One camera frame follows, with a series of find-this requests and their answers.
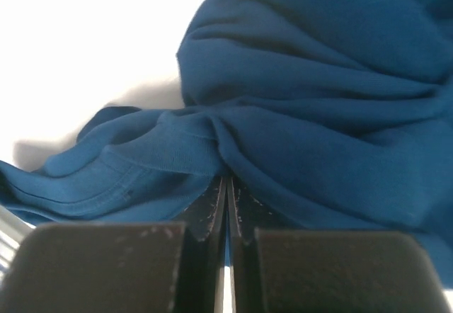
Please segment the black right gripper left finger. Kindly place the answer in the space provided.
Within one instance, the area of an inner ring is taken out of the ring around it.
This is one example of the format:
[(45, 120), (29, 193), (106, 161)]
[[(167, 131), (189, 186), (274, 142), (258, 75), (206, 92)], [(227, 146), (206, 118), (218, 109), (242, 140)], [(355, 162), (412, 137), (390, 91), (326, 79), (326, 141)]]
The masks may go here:
[(226, 181), (174, 220), (47, 224), (1, 283), (2, 312), (220, 312)]

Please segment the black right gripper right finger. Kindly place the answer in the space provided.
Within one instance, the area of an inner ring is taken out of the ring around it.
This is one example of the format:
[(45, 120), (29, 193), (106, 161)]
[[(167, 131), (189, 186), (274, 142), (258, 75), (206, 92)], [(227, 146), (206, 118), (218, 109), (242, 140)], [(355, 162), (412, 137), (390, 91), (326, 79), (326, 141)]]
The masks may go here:
[(235, 312), (448, 312), (428, 255), (392, 231), (302, 229), (228, 182)]

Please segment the blue t shirt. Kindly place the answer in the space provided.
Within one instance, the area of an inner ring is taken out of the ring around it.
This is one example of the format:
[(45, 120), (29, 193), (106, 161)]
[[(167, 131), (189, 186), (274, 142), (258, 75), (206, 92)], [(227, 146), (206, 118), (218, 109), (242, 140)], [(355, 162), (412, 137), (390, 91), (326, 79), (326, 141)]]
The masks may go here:
[(308, 229), (400, 229), (452, 286), (452, 0), (205, 0), (184, 107), (107, 107), (1, 204), (34, 225), (169, 220), (218, 176)]

